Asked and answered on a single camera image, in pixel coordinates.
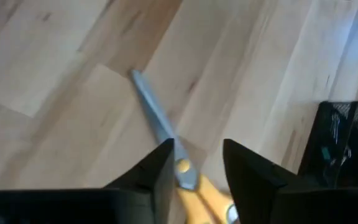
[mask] black mesh container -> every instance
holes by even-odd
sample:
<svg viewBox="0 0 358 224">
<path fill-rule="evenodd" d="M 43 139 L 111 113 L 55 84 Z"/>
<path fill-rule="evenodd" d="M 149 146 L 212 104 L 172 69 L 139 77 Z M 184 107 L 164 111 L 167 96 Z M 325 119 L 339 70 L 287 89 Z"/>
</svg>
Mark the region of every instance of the black mesh container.
<svg viewBox="0 0 358 224">
<path fill-rule="evenodd" d="M 358 102 L 319 104 L 298 175 L 324 187 L 358 187 Z"/>
</svg>

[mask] black plastic piece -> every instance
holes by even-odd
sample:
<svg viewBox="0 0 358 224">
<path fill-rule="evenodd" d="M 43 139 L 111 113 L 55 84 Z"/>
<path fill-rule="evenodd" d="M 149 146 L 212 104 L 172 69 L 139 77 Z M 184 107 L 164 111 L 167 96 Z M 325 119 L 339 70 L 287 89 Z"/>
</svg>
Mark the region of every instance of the black plastic piece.
<svg viewBox="0 0 358 224">
<path fill-rule="evenodd" d="M 223 156 L 241 223 L 358 223 L 358 189 L 309 183 L 230 139 Z"/>
<path fill-rule="evenodd" d="M 0 223 L 166 223 L 173 140 L 103 189 L 2 190 Z"/>
<path fill-rule="evenodd" d="M 320 103 L 298 175 L 325 187 L 358 187 L 358 102 Z"/>
</svg>

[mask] wood grain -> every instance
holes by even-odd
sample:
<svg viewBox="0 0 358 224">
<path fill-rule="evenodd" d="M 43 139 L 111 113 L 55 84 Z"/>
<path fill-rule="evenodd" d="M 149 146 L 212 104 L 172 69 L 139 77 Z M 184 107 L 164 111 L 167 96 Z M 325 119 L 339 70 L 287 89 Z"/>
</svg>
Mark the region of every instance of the wood grain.
<svg viewBox="0 0 358 224">
<path fill-rule="evenodd" d="M 181 0 L 109 0 L 80 48 L 122 75 L 143 70 Z"/>
<path fill-rule="evenodd" d="M 219 189 L 224 138 L 296 172 L 317 104 L 358 100 L 358 0 L 0 0 L 0 189 L 101 187 L 153 150 L 131 68 Z"/>
</svg>

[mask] scissor blade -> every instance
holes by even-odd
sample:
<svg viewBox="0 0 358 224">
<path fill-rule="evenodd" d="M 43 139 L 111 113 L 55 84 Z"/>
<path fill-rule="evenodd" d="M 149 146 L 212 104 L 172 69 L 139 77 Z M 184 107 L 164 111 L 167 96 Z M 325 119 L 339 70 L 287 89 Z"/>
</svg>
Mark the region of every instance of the scissor blade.
<svg viewBox="0 0 358 224">
<path fill-rule="evenodd" d="M 160 107 L 156 97 L 142 74 L 137 70 L 132 70 L 132 79 L 139 95 L 140 103 L 145 111 L 146 117 L 153 129 L 158 143 L 160 144 L 168 138 L 174 139 L 175 162 L 178 163 L 184 159 L 188 160 L 190 163 L 190 168 L 186 172 L 180 172 L 178 169 L 175 169 L 175 175 L 179 186 L 184 189 L 194 190 L 197 188 L 198 172 L 191 163 L 186 149 L 180 142 L 179 137 L 175 134 L 169 119 L 165 115 L 164 110 Z"/>
</svg>

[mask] orange handle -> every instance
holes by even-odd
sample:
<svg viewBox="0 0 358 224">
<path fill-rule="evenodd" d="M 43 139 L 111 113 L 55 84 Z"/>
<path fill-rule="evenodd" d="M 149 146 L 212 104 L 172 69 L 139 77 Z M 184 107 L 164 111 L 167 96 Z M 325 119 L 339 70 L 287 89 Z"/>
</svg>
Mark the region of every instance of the orange handle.
<svg viewBox="0 0 358 224">
<path fill-rule="evenodd" d="M 234 203 L 233 199 L 222 194 L 209 179 L 202 174 L 199 179 L 198 193 L 219 219 L 220 223 L 227 223 L 227 211 Z"/>
<path fill-rule="evenodd" d="M 196 192 L 179 187 L 177 187 L 177 192 L 186 210 L 187 224 L 214 223 Z"/>
</svg>

